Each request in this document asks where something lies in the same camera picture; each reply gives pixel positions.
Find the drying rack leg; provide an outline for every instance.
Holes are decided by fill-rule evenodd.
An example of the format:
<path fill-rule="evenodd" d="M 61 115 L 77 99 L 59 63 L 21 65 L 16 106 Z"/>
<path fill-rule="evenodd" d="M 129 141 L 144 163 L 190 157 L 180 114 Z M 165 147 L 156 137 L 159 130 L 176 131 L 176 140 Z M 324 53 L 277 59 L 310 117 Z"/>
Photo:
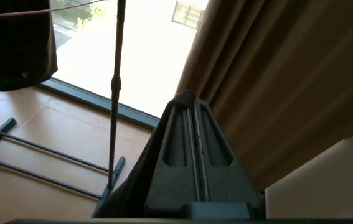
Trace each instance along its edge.
<path fill-rule="evenodd" d="M 79 159 L 79 158 L 64 154 L 62 152 L 53 150 L 53 149 L 51 149 L 49 147 L 41 146 L 40 144 L 36 144 L 34 142 L 31 142 L 31 141 L 19 138 L 17 136 L 13 136 L 11 134 L 8 134 L 7 132 L 10 131 L 16 124 L 17 124 L 17 122 L 16 122 L 16 120 L 14 118 L 8 119 L 0 127 L 0 140 L 2 138 L 10 138 L 10 139 L 13 139 L 15 141 L 19 141 L 19 142 L 22 142 L 24 144 L 27 144 L 27 145 L 30 145 L 30 146 L 34 146 L 34 147 L 39 148 L 39 149 L 41 149 L 43 151 L 47 151 L 47 152 L 50 152 L 52 154 L 56 154 L 58 156 L 62 156 L 64 158 L 70 159 L 72 161 L 79 162 L 79 163 L 84 164 L 86 166 L 90 166 L 90 167 L 96 168 L 98 170 L 101 170 L 101 171 L 104 171 L 104 172 L 108 172 L 108 169 L 106 169 L 106 168 L 104 168 L 102 166 L 98 166 L 96 164 L 92 164 L 91 162 L 87 162 L 87 161 L 84 161 L 82 159 Z M 125 165 L 125 157 L 121 157 L 118 160 L 117 165 L 115 166 L 114 171 L 113 171 L 112 186 L 114 186 L 116 181 L 118 180 L 118 177 L 119 177 L 124 165 Z M 5 162 L 1 162 L 0 161 L 0 166 L 8 168 L 8 169 L 11 169 L 11 170 L 14 170 L 16 172 L 20 172 L 20 173 L 25 174 L 25 175 L 29 175 L 29 176 L 35 177 L 35 178 L 40 179 L 40 180 L 44 180 L 44 181 L 50 182 L 50 183 L 55 184 L 55 185 L 59 185 L 59 186 L 64 187 L 66 189 L 70 189 L 70 190 L 73 190 L 75 192 L 87 195 L 87 196 L 91 196 L 93 198 L 97 198 L 99 200 L 101 199 L 101 196 L 98 195 L 98 194 L 95 194 L 95 193 L 80 189 L 78 187 L 75 187 L 75 186 L 72 186 L 72 185 L 57 181 L 55 179 L 52 179 L 50 177 L 46 177 L 44 175 L 37 174 L 35 172 L 31 172 L 29 170 L 22 169 L 20 167 L 17 167 L 17 166 L 11 165 L 11 164 L 7 164 Z"/>

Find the white wall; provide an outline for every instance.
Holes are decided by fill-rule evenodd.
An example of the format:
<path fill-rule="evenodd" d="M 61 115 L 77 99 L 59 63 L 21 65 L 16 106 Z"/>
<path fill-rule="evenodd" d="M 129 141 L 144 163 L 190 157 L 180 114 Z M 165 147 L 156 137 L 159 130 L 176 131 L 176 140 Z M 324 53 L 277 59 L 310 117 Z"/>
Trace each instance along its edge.
<path fill-rule="evenodd" d="M 353 218 L 353 137 L 268 187 L 268 218 Z"/>

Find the curtain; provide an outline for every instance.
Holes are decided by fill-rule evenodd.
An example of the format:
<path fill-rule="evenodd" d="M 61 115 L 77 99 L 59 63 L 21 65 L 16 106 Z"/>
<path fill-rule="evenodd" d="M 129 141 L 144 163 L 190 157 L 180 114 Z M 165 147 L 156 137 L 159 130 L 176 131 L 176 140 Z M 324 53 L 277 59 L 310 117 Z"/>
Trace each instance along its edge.
<path fill-rule="evenodd" d="M 353 135 L 353 1 L 210 0 L 182 90 L 268 187 Z"/>

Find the black metal pole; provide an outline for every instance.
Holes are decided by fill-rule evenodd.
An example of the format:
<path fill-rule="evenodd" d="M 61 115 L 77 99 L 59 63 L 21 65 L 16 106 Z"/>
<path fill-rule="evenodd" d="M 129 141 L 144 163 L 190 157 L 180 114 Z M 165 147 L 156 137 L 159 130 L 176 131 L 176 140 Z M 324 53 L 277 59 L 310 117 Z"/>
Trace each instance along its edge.
<path fill-rule="evenodd" d="M 114 75 L 111 80 L 111 129 L 110 129 L 110 158 L 108 161 L 108 188 L 112 189 L 113 168 L 114 168 L 114 152 L 115 152 L 115 137 L 116 137 L 116 121 L 118 118 L 118 100 L 120 99 L 121 91 L 121 52 L 122 39 L 125 19 L 125 4 L 126 0 L 118 0 L 117 6 L 117 21 L 116 21 L 116 39 L 115 39 L 115 63 Z"/>
<path fill-rule="evenodd" d="M 94 197 L 94 198 L 97 198 L 97 199 L 101 199 L 101 196 L 98 195 L 98 194 L 94 194 L 94 193 L 91 193 L 89 191 L 86 191 L 86 190 L 83 190 L 83 189 L 80 189 L 78 187 L 74 187 L 74 186 L 71 186 L 69 184 L 65 184 L 63 182 L 59 182 L 55 179 L 52 179 L 52 178 L 49 178 L 49 177 L 45 177 L 43 175 L 40 175 L 40 174 L 36 174 L 34 172 L 31 172 L 31 171 L 28 171 L 28 170 L 25 170 L 25 169 L 22 169 L 20 167 L 16 167 L 14 165 L 10 165 L 10 164 L 7 164 L 5 162 L 1 162 L 0 161 L 0 166 L 3 166 L 3 167 L 6 167 L 8 169 L 11 169 L 11 170 L 14 170 L 14 171 L 17 171 L 17 172 L 20 172 L 22 174 L 26 174 L 26 175 L 30 175 L 30 176 L 33 176 L 35 178 L 38 178 L 40 180 L 44 180 L 44 181 L 48 181 L 52 184 L 55 184 L 55 185 L 59 185 L 61 187 L 65 187 L 66 189 L 70 189 L 70 190 L 73 190 L 73 191 L 76 191 L 78 193 L 81 193 L 81 194 L 84 194 L 84 195 L 87 195 L 87 196 L 91 196 L 91 197 Z"/>
<path fill-rule="evenodd" d="M 104 171 L 104 172 L 108 172 L 108 169 L 106 169 L 106 168 L 104 168 L 104 167 L 101 167 L 101 166 L 98 166 L 98 165 L 93 164 L 93 163 L 91 163 L 91 162 L 87 162 L 87 161 L 84 161 L 84 160 L 82 160 L 82 159 L 79 159 L 79 158 L 76 158 L 76 157 L 73 157 L 73 156 L 64 154 L 64 153 L 62 153 L 62 152 L 53 150 L 53 149 L 48 148 L 48 147 L 41 146 L 40 144 L 36 144 L 36 143 L 34 143 L 34 142 L 27 141 L 27 140 L 22 139 L 22 138 L 19 138 L 19 137 L 17 137 L 17 136 L 13 136 L 13 135 L 11 135 L 11 134 L 7 134 L 7 133 L 4 133 L 4 132 L 2 132 L 2 131 L 0 131 L 0 135 L 2 135 L 2 136 L 4 136 L 4 137 L 7 137 L 7 138 L 10 138 L 10 139 L 13 139 L 13 140 L 16 140 L 16 141 L 19 141 L 19 142 L 22 142 L 22 143 L 27 144 L 27 145 L 30 145 L 30 146 L 37 147 L 38 149 L 41 149 L 41 150 L 44 150 L 44 151 L 47 151 L 47 152 L 51 152 L 51 153 L 56 154 L 56 155 L 58 155 L 58 156 L 65 157 L 65 158 L 70 159 L 70 160 L 72 160 L 72 161 L 76 161 L 76 162 L 85 164 L 86 166 L 90 166 L 90 167 L 96 168 L 96 169 L 98 169 L 98 170 L 102 170 L 102 171 Z"/>

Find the clothes drying rack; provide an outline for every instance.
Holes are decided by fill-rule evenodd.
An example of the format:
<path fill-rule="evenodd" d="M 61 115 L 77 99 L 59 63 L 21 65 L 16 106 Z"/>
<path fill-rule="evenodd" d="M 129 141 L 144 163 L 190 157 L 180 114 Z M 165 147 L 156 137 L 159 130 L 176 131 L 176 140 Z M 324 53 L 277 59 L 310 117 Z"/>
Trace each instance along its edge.
<path fill-rule="evenodd" d="M 78 192 L 80 194 L 84 194 L 93 198 L 96 198 L 98 200 L 101 200 L 104 195 L 108 195 L 109 192 L 112 191 L 116 181 L 118 180 L 118 177 L 122 171 L 122 168 L 125 164 L 125 157 L 121 157 L 114 170 L 113 170 L 113 164 L 114 164 L 114 151 L 115 151 L 115 136 L 116 136 L 116 122 L 118 119 L 118 100 L 120 96 L 120 90 L 121 90 L 121 78 L 120 78 L 120 67 L 121 67 L 121 48 L 122 48 L 122 39 L 123 39 L 123 24 L 124 24 L 124 19 L 125 19 L 125 0 L 118 0 L 118 9 L 117 9 L 117 26 L 116 26 L 116 46 L 115 46 L 115 66 L 114 66 L 114 75 L 111 80 L 111 129 L 110 129 L 110 158 L 109 158 L 109 169 L 98 166 L 96 164 L 93 164 L 88 161 L 84 161 L 82 159 L 73 157 L 68 154 L 64 154 L 62 152 L 56 151 L 54 149 L 51 149 L 49 147 L 42 146 L 40 144 L 28 141 L 23 138 L 19 138 L 17 136 L 11 135 L 8 132 L 17 124 L 16 120 L 14 118 L 9 118 L 1 127 L 0 127 L 0 140 L 2 138 L 8 138 L 12 139 L 17 142 L 21 142 L 23 144 L 26 144 L 28 146 L 33 146 L 36 147 L 40 150 L 43 150 L 45 152 L 49 152 L 51 154 L 55 154 L 57 156 L 69 159 L 74 162 L 78 162 L 80 164 L 83 164 L 88 167 L 92 167 L 96 170 L 100 170 L 102 172 L 107 172 L 108 173 L 108 183 L 106 188 L 103 191 L 102 195 L 95 194 L 93 192 L 89 192 L 87 190 L 83 190 L 79 187 L 72 186 L 70 184 L 63 183 L 61 181 L 55 180 L 50 177 L 46 177 L 44 175 L 40 175 L 35 172 L 31 172 L 29 170 L 5 163 L 0 161 L 0 166 L 8 168 L 10 170 L 14 170 L 18 173 L 22 173 L 25 175 L 29 175 L 32 177 L 35 177 L 40 180 L 44 180 L 46 182 L 49 182 L 51 184 L 55 184 L 61 187 L 64 187 L 69 190 L 73 190 L 74 192 Z"/>

